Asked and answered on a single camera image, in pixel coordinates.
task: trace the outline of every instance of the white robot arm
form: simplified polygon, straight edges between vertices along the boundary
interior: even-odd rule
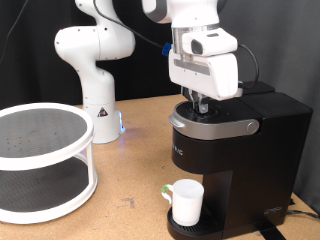
[[[208,110],[205,98],[221,101],[239,95],[237,60],[230,53],[238,42],[220,28],[217,4],[218,0],[142,0],[152,21],[172,22],[170,78],[189,88],[194,108],[201,113]]]
[[[121,134],[120,113],[115,106],[114,78],[96,67],[96,61],[130,56],[135,47],[133,34],[101,17],[92,0],[76,0],[77,7],[95,18],[97,26],[60,30],[55,38],[58,55],[77,71],[83,92],[83,109],[95,126],[94,143],[107,143]],[[112,0],[96,0],[101,12],[120,21]]]

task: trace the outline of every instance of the single-serve coffee machine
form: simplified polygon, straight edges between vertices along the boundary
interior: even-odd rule
[[[175,239],[226,239],[284,223],[312,109],[265,89],[210,100],[205,114],[190,101],[175,107],[172,160],[203,175],[204,186],[196,225],[177,224],[169,211]]]

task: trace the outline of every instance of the black cable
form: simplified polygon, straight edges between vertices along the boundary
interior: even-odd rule
[[[100,10],[98,9],[97,4],[96,4],[96,0],[93,0],[93,5],[94,5],[94,8],[96,9],[96,11],[98,12],[98,14],[99,14],[101,17],[104,17],[104,18],[108,19],[108,20],[111,21],[111,22],[114,22],[114,23],[116,23],[116,24],[119,24],[120,26],[122,26],[122,27],[128,29],[129,31],[133,32],[136,36],[142,38],[143,40],[147,41],[148,43],[151,43],[152,45],[163,49],[163,46],[161,46],[160,44],[155,43],[155,42],[149,40],[148,38],[142,36],[140,33],[138,33],[138,32],[136,32],[135,30],[129,28],[128,26],[124,25],[123,23],[118,22],[118,21],[116,21],[116,20],[114,20],[114,19],[112,19],[112,18],[109,18],[109,17],[107,17],[106,15],[104,15],[104,14],[103,14],[102,12],[100,12]]]
[[[306,214],[310,217],[313,217],[315,219],[319,219],[320,220],[320,216],[315,214],[315,213],[309,213],[309,212],[302,212],[302,211],[298,211],[298,210],[290,210],[287,212],[287,215],[292,215],[292,214]]]
[[[5,42],[5,44],[4,44],[4,50],[3,50],[2,57],[1,57],[1,60],[0,60],[0,65],[1,65],[1,63],[2,63],[2,60],[3,60],[4,55],[5,55],[5,53],[6,53],[6,50],[7,50],[7,44],[8,44],[8,39],[9,39],[9,37],[10,37],[10,34],[11,34],[12,30],[14,29],[14,27],[17,25],[17,23],[18,23],[21,15],[22,15],[24,9],[26,8],[28,2],[29,2],[29,0],[26,0],[26,1],[25,1],[24,5],[23,5],[23,7],[22,7],[22,9],[21,9],[21,11],[20,11],[17,19],[16,19],[16,21],[14,22],[13,26],[11,27],[11,29],[10,29],[8,35],[7,35],[6,42]]]
[[[239,44],[238,46],[241,47],[241,48],[246,49],[246,50],[250,53],[250,55],[251,55],[251,57],[252,57],[252,59],[253,59],[253,61],[254,61],[255,68],[256,68],[256,76],[255,76],[255,79],[254,79],[253,83],[252,83],[250,86],[246,86],[246,85],[244,85],[244,84],[240,84],[239,87],[240,87],[240,88],[243,88],[243,89],[253,88],[253,87],[258,83],[259,74],[260,74],[260,73],[259,73],[258,60],[257,60],[256,57],[254,56],[253,52],[252,52],[247,46],[245,46],[245,45],[243,45],[243,44]]]

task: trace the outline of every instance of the table surface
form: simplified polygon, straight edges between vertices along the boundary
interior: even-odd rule
[[[202,181],[171,160],[168,116],[182,95],[117,102],[127,131],[112,143],[94,145],[98,187],[82,207],[59,219],[33,225],[0,224],[0,240],[172,239],[167,231],[170,205],[161,187],[181,178]],[[289,209],[313,212],[297,196]],[[290,215],[278,227],[287,239],[320,239],[320,221]],[[235,237],[264,239],[260,233]]]

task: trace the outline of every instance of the white mug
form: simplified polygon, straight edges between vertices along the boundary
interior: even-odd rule
[[[172,199],[166,193],[172,191]],[[173,220],[181,226],[193,226],[199,222],[204,188],[192,179],[181,179],[173,185],[162,187],[162,196],[172,203]]]

